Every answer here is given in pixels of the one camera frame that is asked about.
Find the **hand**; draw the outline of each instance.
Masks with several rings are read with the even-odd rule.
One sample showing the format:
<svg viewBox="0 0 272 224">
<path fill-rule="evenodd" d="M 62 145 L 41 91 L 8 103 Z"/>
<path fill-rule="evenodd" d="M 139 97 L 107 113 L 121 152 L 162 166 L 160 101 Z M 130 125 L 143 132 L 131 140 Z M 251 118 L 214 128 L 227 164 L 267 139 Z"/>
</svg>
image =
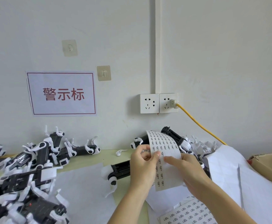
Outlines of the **hand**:
<svg viewBox="0 0 272 224">
<path fill-rule="evenodd" d="M 141 189 L 145 193 L 149 192 L 154 183 L 157 161 L 161 154 L 160 151 L 157 151 L 151 156 L 150 152 L 142 152 L 142 150 L 149 149 L 149 145 L 139 145 L 131 155 L 130 160 L 130 188 Z"/>
<path fill-rule="evenodd" d="M 165 156 L 164 161 L 175 166 L 181 172 L 184 182 L 189 191 L 199 200 L 203 197 L 203 192 L 213 184 L 206 175 L 194 155 L 182 153 L 182 159 L 172 156 Z"/>
</svg>

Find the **workbench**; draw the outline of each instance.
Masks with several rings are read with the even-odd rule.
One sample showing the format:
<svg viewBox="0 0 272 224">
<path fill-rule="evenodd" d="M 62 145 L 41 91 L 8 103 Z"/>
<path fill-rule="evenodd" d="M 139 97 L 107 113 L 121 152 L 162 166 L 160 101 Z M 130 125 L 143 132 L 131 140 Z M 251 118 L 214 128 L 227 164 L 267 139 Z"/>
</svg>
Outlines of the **workbench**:
<svg viewBox="0 0 272 224">
<path fill-rule="evenodd" d="M 133 149 L 128 149 L 127 152 L 122 152 L 120 156 L 116 156 L 115 153 L 118 151 L 118 149 L 114 150 L 102 150 L 99 154 L 97 155 L 92 155 L 92 156 L 77 156 L 77 157 L 72 157 L 70 159 L 70 162 L 68 165 L 64 166 L 63 169 L 58 170 L 58 172 L 62 171 L 69 171 L 69 170 L 74 170 L 74 169 L 79 169 L 82 167 L 86 166 L 91 166 L 97 163 L 103 163 L 104 166 L 110 165 L 110 164 L 116 164 L 120 162 L 124 162 L 130 159 L 130 156 L 132 152 L 134 152 Z M 119 204 L 120 200 L 123 198 L 125 193 L 128 190 L 128 187 L 130 185 L 130 176 L 119 179 L 117 181 L 117 189 L 113 193 L 113 197 L 115 200 L 116 205 Z M 149 217 L 147 213 L 147 203 L 144 202 L 138 223 L 141 224 L 149 224 Z"/>
</svg>

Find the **red border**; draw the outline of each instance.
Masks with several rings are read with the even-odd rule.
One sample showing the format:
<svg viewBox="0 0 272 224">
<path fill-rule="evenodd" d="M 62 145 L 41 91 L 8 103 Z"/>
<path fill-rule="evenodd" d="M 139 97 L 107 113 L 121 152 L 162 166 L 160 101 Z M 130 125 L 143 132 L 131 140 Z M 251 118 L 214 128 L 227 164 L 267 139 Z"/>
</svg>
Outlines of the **red border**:
<svg viewBox="0 0 272 224">
<path fill-rule="evenodd" d="M 29 83 L 29 74 L 92 74 L 92 88 L 93 88 L 93 103 L 94 103 L 94 113 L 58 113 L 58 114 L 35 114 L 34 108 L 33 108 L 33 101 L 31 96 L 31 90 L 30 90 L 30 83 Z M 29 87 L 29 93 L 31 97 L 31 104 L 32 104 L 32 111 L 34 115 L 85 115 L 85 114 L 96 114 L 96 101 L 94 98 L 94 81 L 93 81 L 93 73 L 58 73 L 58 72 L 27 72 L 27 79 L 28 79 L 28 87 Z"/>
</svg>

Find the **wall socket panel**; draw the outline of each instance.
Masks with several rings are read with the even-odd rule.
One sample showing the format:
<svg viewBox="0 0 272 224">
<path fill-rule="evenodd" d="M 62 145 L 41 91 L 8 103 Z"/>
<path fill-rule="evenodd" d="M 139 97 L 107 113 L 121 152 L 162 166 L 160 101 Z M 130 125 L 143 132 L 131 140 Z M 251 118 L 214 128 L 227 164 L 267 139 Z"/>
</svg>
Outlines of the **wall socket panel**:
<svg viewBox="0 0 272 224">
<path fill-rule="evenodd" d="M 140 113 L 159 113 L 159 94 L 140 94 Z"/>
<path fill-rule="evenodd" d="M 159 94 L 159 112 L 171 113 L 178 112 L 178 109 L 171 107 L 171 100 L 178 100 L 179 94 L 177 93 L 161 93 Z"/>
</svg>

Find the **plug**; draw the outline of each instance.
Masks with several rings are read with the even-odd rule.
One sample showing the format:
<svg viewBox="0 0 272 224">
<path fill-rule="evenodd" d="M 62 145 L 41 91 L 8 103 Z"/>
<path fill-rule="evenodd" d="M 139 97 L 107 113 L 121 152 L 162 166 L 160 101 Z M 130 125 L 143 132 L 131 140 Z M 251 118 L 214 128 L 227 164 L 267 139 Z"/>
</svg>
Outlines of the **plug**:
<svg viewBox="0 0 272 224">
<path fill-rule="evenodd" d="M 171 101 L 170 104 L 171 104 L 171 107 L 172 107 L 172 108 L 175 108 L 175 109 L 178 109 L 178 108 L 179 108 L 178 106 L 176 106 L 176 104 L 179 103 L 178 100 L 170 100 L 170 101 Z"/>
</svg>

